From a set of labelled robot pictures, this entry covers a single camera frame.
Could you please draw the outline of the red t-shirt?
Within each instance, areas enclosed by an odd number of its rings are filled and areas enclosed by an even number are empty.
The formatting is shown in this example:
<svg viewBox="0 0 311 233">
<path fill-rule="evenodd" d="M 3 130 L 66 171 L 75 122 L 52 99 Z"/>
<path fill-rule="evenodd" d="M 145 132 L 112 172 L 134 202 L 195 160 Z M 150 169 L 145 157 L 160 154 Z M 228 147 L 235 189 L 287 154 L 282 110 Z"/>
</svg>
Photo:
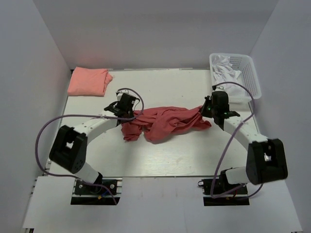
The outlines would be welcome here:
<svg viewBox="0 0 311 233">
<path fill-rule="evenodd" d="M 155 107 L 134 111 L 135 119 L 121 125 L 124 141 L 138 140 L 141 134 L 147 141 L 158 143 L 175 134 L 184 134 L 191 130 L 204 131 L 212 124 L 204 120 L 200 107 L 187 109 L 182 107 Z"/>
</svg>

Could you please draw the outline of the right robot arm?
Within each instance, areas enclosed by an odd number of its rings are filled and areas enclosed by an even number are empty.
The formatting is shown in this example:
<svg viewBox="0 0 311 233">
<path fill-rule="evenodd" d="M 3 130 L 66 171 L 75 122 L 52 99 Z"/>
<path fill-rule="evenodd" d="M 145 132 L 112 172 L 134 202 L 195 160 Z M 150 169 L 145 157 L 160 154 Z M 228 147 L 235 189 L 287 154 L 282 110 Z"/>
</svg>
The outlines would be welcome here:
<svg viewBox="0 0 311 233">
<path fill-rule="evenodd" d="M 284 180 L 288 177 L 284 145 L 250 127 L 240 114 L 229 109 L 228 94 L 215 91 L 205 97 L 200 113 L 214 120 L 223 131 L 235 138 L 247 151 L 246 165 L 221 171 L 219 187 L 232 193 L 237 184 L 254 185 Z"/>
</svg>

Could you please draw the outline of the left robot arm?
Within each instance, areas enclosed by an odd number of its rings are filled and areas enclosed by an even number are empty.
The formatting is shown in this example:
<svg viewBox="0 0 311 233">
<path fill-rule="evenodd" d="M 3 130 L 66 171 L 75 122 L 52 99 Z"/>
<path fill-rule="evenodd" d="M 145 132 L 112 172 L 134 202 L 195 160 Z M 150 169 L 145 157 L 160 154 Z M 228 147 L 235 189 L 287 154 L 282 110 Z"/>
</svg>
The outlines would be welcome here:
<svg viewBox="0 0 311 233">
<path fill-rule="evenodd" d="M 133 118 L 133 106 L 137 100 L 121 91 L 117 94 L 117 101 L 105 107 L 97 117 L 75 127 L 62 126 L 49 154 L 50 160 L 86 182 L 91 193 L 99 193 L 103 176 L 86 162 L 87 146 L 101 134 Z"/>
</svg>

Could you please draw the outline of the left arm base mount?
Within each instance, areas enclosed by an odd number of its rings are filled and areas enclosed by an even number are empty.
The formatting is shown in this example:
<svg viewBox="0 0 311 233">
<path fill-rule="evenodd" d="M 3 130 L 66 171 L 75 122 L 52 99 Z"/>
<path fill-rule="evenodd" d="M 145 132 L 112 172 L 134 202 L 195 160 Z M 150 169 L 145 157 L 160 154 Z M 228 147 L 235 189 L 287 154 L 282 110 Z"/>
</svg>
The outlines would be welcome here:
<svg viewBox="0 0 311 233">
<path fill-rule="evenodd" d="M 81 180 L 75 180 L 70 204 L 94 206 L 118 204 L 121 198 L 122 178 L 103 178 L 102 185 L 110 190 L 115 201 L 105 188 L 86 185 Z"/>
</svg>

